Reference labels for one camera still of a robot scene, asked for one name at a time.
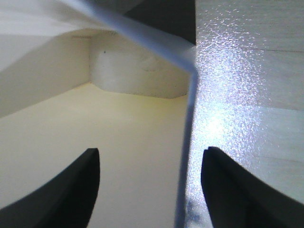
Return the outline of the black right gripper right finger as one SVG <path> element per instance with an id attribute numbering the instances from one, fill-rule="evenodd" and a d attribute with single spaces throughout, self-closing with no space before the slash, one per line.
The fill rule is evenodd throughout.
<path id="1" fill-rule="evenodd" d="M 215 228 L 302 228 L 304 206 L 217 147 L 203 153 L 201 186 Z"/>

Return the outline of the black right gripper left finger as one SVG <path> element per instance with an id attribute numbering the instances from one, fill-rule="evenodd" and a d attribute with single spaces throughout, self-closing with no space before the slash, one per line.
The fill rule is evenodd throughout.
<path id="1" fill-rule="evenodd" d="M 0 210 L 2 228 L 86 228 L 100 183 L 97 148 L 87 149 L 49 182 Z"/>

